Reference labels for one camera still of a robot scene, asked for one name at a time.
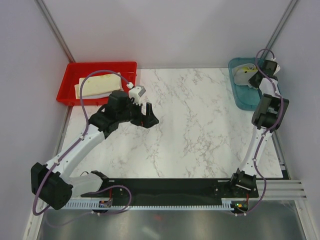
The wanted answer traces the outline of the grey white towel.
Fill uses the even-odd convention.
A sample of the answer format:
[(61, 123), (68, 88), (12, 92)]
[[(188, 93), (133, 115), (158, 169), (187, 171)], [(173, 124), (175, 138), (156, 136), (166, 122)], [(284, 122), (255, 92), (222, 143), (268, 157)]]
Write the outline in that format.
[(253, 63), (242, 64), (232, 69), (234, 83), (237, 86), (247, 86), (253, 88), (249, 80), (258, 72)]

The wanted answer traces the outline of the light blue towel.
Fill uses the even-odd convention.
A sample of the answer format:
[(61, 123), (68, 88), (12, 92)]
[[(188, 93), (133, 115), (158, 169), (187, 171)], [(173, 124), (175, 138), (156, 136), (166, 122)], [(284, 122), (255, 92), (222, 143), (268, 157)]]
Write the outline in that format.
[(102, 98), (107, 98), (111, 93), (102, 93), (102, 94), (96, 94), (92, 96), (92, 99), (102, 99)]

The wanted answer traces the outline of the pale yellow patterned towel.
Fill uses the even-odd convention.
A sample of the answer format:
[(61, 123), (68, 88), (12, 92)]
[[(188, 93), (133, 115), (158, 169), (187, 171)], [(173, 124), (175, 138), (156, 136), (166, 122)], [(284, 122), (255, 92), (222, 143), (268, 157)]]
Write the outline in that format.
[(116, 74), (104, 74), (89, 77), (82, 87), (82, 98), (92, 99), (92, 96), (122, 91), (122, 79)]

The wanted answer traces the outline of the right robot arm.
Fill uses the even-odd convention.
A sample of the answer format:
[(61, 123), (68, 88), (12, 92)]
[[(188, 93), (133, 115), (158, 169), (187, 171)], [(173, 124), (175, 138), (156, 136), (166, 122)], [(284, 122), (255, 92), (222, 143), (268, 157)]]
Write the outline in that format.
[(267, 180), (260, 173), (258, 165), (269, 138), (280, 127), (289, 106), (289, 100), (281, 95), (275, 77), (276, 71), (280, 68), (278, 63), (272, 59), (264, 60), (262, 65), (259, 65), (259, 61), (256, 60), (255, 66), (257, 72), (247, 83), (261, 92), (261, 98), (252, 115), (253, 132), (248, 150), (228, 185), (229, 193), (234, 197), (257, 197), (257, 176), (264, 181), (260, 196), (264, 197)]

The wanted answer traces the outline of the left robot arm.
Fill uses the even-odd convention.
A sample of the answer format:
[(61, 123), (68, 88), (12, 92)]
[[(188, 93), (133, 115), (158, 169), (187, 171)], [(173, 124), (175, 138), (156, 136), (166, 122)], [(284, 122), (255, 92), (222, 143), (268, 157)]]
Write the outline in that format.
[(146, 103), (145, 112), (142, 111), (141, 97), (145, 91), (143, 86), (133, 87), (129, 92), (113, 91), (106, 104), (85, 118), (85, 128), (78, 138), (45, 164), (37, 162), (32, 166), (30, 173), (34, 205), (42, 200), (59, 210), (71, 198), (87, 193), (105, 197), (109, 193), (109, 184), (98, 173), (79, 177), (71, 177), (71, 174), (88, 153), (116, 131), (121, 123), (129, 122), (146, 129), (159, 123), (150, 102)]

